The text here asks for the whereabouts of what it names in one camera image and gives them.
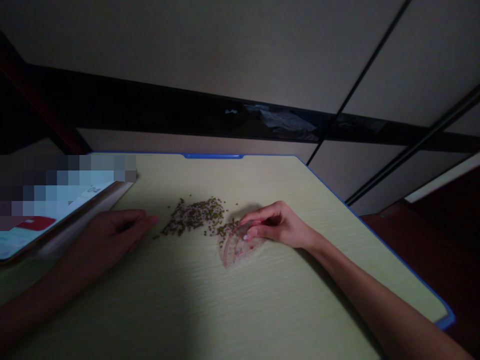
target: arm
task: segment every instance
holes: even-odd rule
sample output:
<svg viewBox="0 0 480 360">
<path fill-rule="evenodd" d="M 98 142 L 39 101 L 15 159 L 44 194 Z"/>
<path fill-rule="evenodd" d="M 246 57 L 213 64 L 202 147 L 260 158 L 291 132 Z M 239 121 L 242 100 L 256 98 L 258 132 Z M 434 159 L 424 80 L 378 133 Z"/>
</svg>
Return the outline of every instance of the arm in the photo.
<svg viewBox="0 0 480 360">
<path fill-rule="evenodd" d="M 283 201 L 248 213 L 248 239 L 259 236 L 307 250 L 360 313 L 389 359 L 472 359 L 455 341 L 351 262 Z"/>
<path fill-rule="evenodd" d="M 157 220 L 143 210 L 94 217 L 42 279 L 0 307 L 0 355 L 132 251 Z"/>
</svg>

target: smartphone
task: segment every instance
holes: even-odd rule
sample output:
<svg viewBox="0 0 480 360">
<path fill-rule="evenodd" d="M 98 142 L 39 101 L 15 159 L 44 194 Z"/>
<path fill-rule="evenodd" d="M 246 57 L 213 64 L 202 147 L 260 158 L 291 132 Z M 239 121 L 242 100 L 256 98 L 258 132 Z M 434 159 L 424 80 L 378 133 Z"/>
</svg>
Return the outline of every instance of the smartphone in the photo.
<svg viewBox="0 0 480 360">
<path fill-rule="evenodd" d="M 0 266 L 11 265 L 46 244 L 121 184 L 111 181 L 91 186 L 59 213 L 33 216 L 10 231 L 0 231 Z"/>
</svg>

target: red button on screen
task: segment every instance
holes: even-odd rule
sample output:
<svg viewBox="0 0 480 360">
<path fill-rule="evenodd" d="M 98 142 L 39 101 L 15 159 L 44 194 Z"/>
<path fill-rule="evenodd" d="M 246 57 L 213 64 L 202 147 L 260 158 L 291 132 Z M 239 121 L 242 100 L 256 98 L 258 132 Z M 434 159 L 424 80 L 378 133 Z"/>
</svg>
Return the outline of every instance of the red button on screen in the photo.
<svg viewBox="0 0 480 360">
<path fill-rule="evenodd" d="M 18 224 L 16 227 L 33 231 L 42 231 L 48 228 L 54 222 L 55 219 L 51 217 L 34 216 L 31 219 L 25 220 L 21 224 Z"/>
</svg>

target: blue table edge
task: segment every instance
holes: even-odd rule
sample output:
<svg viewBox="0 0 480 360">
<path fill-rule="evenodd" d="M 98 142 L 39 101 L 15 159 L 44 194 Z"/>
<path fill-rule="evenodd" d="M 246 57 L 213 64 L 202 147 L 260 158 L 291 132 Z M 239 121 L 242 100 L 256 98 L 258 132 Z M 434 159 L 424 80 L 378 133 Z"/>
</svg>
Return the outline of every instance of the blue table edge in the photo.
<svg viewBox="0 0 480 360">
<path fill-rule="evenodd" d="M 305 164 L 302 159 L 297 155 L 287 155 L 287 154 L 204 154 L 204 153 L 178 153 L 178 152 L 149 152 L 149 151 L 93 151 L 90 154 L 95 153 L 111 153 L 111 154 L 163 154 L 163 155 L 182 155 L 186 159 L 224 159 L 224 160 L 241 160 L 246 156 L 285 156 L 285 157 L 295 157 L 297 158 L 305 167 L 313 174 L 315 177 L 328 189 L 330 192 L 335 195 L 335 197 L 353 214 L 355 217 L 360 220 L 360 222 L 368 229 L 370 232 L 375 235 L 375 237 L 393 254 L 395 257 L 400 260 L 400 262 L 405 266 L 445 307 L 447 315 L 442 317 L 440 320 L 435 322 L 437 328 L 442 331 L 448 329 L 456 321 L 455 314 L 450 308 L 450 306 L 415 272 L 410 266 L 408 266 L 403 259 L 397 255 L 395 251 L 390 248 L 344 201 L 338 197 L 338 195 L 322 181 L 321 178 L 317 176 L 316 173 L 310 169 L 307 164 Z"/>
</svg>

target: table top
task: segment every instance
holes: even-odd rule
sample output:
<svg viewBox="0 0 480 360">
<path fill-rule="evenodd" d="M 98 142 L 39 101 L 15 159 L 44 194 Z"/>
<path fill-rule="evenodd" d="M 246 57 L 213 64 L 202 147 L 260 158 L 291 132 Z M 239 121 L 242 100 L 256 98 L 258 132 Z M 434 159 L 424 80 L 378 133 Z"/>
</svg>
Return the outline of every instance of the table top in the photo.
<svg viewBox="0 0 480 360">
<path fill-rule="evenodd" d="M 381 357 L 354 308 L 305 252 L 268 241 L 251 258 L 225 269 L 216 239 L 205 237 L 204 229 L 153 239 L 180 198 L 187 203 L 220 198 L 236 219 L 284 200 L 429 320 L 441 328 L 454 321 L 448 306 L 295 156 L 137 154 L 136 166 L 137 182 L 114 210 L 145 209 L 159 216 L 157 225 L 10 357 Z M 0 301 L 50 266 L 32 260 L 0 273 Z"/>
</svg>

